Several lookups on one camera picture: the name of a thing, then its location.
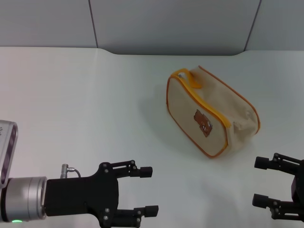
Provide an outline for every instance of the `black robotic gripper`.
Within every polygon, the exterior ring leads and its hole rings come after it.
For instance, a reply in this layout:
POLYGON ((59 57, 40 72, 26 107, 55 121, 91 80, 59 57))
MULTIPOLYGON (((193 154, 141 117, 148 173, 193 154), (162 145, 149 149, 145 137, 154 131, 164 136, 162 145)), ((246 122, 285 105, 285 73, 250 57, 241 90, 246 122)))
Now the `black robotic gripper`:
POLYGON ((257 157, 255 168, 279 170, 294 175, 291 185, 292 202, 271 199, 254 194, 252 205, 259 208, 269 207, 271 218, 301 220, 304 222, 304 160, 290 158, 275 153, 273 159, 257 157))
POLYGON ((44 208, 46 215, 92 214, 102 228, 140 227, 142 216, 156 217, 158 206, 133 210, 118 207, 118 178, 152 176, 152 167, 137 168, 135 161, 104 162, 90 177, 47 181, 44 208))

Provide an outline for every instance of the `brown printed emblem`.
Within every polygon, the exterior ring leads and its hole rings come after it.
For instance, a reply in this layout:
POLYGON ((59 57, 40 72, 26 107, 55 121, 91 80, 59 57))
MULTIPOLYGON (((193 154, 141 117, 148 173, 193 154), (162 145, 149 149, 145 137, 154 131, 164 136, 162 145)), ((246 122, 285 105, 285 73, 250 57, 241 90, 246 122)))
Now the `brown printed emblem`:
POLYGON ((211 124, 210 120, 207 118, 207 116, 205 116, 204 114, 202 114, 197 109, 196 113, 194 115, 194 120, 196 122, 198 122, 199 128, 204 133, 205 137, 208 137, 208 135, 210 134, 210 132, 212 130, 212 124, 211 124))

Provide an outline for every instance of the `white table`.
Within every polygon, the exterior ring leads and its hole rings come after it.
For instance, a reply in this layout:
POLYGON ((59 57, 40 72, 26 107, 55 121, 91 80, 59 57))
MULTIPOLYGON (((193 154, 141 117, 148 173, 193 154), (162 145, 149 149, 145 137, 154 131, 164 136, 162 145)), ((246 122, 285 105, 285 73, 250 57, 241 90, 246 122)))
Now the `white table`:
MULTIPOLYGON (((159 205, 143 228, 283 228, 254 193, 291 200, 291 175, 254 168, 275 152, 304 159, 304 52, 230 57, 120 56, 89 48, 0 48, 0 119, 18 123, 11 177, 59 178, 61 164, 90 176, 101 162, 134 159, 149 179, 119 180, 119 208, 159 205), (202 65, 257 109, 261 130, 242 151, 208 159, 172 120, 167 78, 202 65)), ((1 228, 97 228, 91 215, 1 228)))

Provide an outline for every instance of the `cable connector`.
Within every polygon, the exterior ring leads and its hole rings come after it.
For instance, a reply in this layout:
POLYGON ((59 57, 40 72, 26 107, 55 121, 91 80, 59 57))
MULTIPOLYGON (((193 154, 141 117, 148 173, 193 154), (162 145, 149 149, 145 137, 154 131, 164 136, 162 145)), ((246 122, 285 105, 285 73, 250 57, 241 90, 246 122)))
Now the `cable connector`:
POLYGON ((73 167, 69 167, 68 164, 62 164, 60 178, 61 179, 67 178, 68 172, 76 172, 78 174, 78 177, 81 177, 80 172, 77 169, 73 167))

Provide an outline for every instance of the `beige fabric bag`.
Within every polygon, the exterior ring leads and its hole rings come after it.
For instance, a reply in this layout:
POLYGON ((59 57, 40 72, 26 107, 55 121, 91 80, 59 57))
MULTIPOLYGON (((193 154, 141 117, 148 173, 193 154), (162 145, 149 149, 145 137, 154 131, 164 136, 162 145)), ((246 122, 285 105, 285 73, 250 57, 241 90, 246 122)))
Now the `beige fabric bag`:
POLYGON ((240 149, 260 128, 253 105, 201 66, 169 77, 167 107, 178 126, 211 158, 240 149))

